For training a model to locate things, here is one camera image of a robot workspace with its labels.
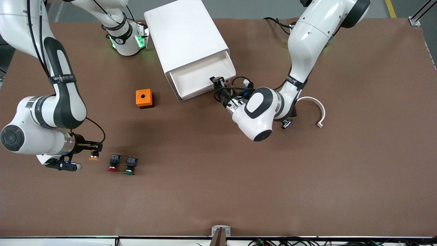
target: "open white box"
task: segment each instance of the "open white box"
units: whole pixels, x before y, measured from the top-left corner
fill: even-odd
[[[235,76],[229,48],[201,0],[144,13],[161,66],[179,101],[212,90],[210,77]]]

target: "white curved handle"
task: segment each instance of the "white curved handle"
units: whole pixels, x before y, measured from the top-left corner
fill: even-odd
[[[326,110],[325,110],[325,107],[323,106],[323,104],[319,100],[315,99],[314,97],[301,97],[297,101],[299,102],[301,100],[309,100],[309,101],[312,101],[313,103],[317,104],[317,106],[319,106],[320,112],[322,112],[322,118],[317,123],[317,126],[319,128],[322,128],[323,127],[322,121],[325,119],[325,115],[326,115]]]

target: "brown table surface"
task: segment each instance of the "brown table surface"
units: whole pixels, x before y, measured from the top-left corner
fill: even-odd
[[[287,35],[266,20],[215,20],[237,75],[277,87]],[[158,56],[123,57],[99,23],[53,23],[88,117],[106,131],[100,161],[77,173],[0,148],[0,235],[387,235],[437,233],[437,73],[423,32],[407,19],[342,29],[314,67],[287,129],[251,142],[212,92],[177,101]],[[150,88],[156,107],[139,109]],[[53,92],[39,62],[16,52],[0,90],[0,124],[18,102]],[[99,141],[85,122],[75,130]],[[111,154],[139,159],[135,176],[108,172]]]

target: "orange cube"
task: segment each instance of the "orange cube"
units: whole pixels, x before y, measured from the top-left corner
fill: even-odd
[[[140,109],[153,108],[153,93],[150,89],[136,91],[136,104]]]

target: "green indicator light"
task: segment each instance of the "green indicator light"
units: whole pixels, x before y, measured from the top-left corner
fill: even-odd
[[[109,36],[109,40],[111,41],[111,43],[112,43],[112,47],[114,48],[114,49],[116,49],[116,47],[115,47],[115,44],[114,44],[114,41],[112,41],[112,38],[111,38],[111,36]]]
[[[138,43],[138,46],[139,46],[140,48],[144,47],[144,41],[140,41],[140,40],[142,40],[141,37],[135,36],[135,39],[136,39],[136,41],[137,41],[137,43]]]

